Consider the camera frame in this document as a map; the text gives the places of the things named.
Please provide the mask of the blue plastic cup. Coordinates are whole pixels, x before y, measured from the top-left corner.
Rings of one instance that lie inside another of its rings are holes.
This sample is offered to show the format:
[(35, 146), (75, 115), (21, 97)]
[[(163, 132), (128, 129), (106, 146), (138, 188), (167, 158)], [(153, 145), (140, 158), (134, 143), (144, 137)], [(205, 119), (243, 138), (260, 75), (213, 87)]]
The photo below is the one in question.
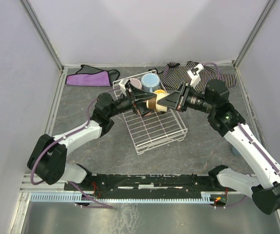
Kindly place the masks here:
[(234, 155), (240, 156), (239, 151), (234, 146), (232, 147), (232, 152), (233, 152)]

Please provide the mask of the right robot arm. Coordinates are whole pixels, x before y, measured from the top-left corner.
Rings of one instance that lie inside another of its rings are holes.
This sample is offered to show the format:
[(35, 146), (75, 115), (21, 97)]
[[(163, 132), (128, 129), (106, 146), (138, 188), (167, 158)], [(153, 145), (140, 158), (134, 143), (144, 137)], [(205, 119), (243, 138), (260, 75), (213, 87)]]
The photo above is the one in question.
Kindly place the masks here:
[(207, 82), (204, 93), (183, 85), (157, 100), (157, 104), (180, 112), (191, 108), (207, 113), (210, 126), (228, 141), (255, 173), (250, 177), (221, 165), (209, 175), (221, 186), (238, 191), (249, 198), (264, 214), (280, 210), (280, 164), (267, 152), (250, 130), (242, 115), (229, 102), (224, 81)]

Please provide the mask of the yellow plastic cup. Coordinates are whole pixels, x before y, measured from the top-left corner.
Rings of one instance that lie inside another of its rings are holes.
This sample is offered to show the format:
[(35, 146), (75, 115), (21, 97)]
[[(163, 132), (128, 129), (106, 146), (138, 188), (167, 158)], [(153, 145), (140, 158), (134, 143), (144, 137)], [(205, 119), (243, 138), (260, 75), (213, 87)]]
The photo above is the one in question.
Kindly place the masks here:
[(159, 93), (167, 93), (165, 90), (162, 89), (158, 89), (154, 91), (155, 94), (159, 94)]

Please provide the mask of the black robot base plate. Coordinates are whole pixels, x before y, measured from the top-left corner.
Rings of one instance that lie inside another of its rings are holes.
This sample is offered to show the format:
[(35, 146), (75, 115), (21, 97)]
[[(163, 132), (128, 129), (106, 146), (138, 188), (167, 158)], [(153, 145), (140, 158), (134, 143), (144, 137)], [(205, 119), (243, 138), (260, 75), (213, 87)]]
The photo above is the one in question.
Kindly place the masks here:
[(200, 198), (227, 190), (208, 175), (92, 175), (78, 187), (101, 199)]

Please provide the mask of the light blue textured mug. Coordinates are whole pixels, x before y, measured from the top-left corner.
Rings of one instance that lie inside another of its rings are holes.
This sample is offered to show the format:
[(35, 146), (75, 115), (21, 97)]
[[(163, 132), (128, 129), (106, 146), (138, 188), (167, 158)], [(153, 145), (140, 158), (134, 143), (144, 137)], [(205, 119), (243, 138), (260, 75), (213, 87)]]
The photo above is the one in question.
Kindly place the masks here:
[(154, 73), (143, 75), (140, 81), (142, 89), (146, 92), (154, 92), (160, 88), (160, 78)]

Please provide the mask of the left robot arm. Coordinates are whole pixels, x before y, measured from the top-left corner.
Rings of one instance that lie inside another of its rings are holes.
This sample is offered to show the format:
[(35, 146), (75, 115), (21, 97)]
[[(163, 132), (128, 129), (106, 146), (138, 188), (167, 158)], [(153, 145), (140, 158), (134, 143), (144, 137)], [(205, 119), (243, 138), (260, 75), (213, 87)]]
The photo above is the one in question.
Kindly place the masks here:
[(112, 117), (129, 110), (135, 114), (145, 115), (150, 111), (146, 102), (157, 96), (155, 93), (134, 87), (129, 81), (125, 89), (116, 100), (112, 98), (110, 92), (98, 95), (91, 103), (94, 110), (88, 114), (84, 124), (60, 135), (44, 134), (38, 139), (27, 162), (33, 185), (38, 185), (34, 176), (40, 178), (40, 183), (45, 182), (48, 185), (60, 180), (82, 183), (89, 177), (89, 171), (83, 166), (66, 163), (68, 155), (82, 145), (107, 134), (114, 125)]

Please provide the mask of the metal steel cup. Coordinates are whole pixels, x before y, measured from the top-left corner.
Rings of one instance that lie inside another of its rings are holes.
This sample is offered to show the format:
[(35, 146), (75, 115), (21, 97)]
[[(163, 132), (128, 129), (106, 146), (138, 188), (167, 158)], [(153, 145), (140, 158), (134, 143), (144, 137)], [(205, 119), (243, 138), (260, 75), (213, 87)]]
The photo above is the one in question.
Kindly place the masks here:
[(158, 104), (158, 101), (162, 98), (165, 98), (169, 93), (156, 93), (156, 96), (146, 101), (146, 107), (150, 110), (167, 112), (168, 108)]

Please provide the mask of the lilac textured mug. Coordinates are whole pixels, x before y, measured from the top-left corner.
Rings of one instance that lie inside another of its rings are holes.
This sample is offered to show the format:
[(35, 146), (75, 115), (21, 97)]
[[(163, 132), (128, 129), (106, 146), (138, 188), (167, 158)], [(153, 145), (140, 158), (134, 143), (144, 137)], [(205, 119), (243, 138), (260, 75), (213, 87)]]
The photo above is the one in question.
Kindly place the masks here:
[(130, 83), (137, 89), (142, 89), (142, 83), (137, 78), (131, 78), (129, 79)]

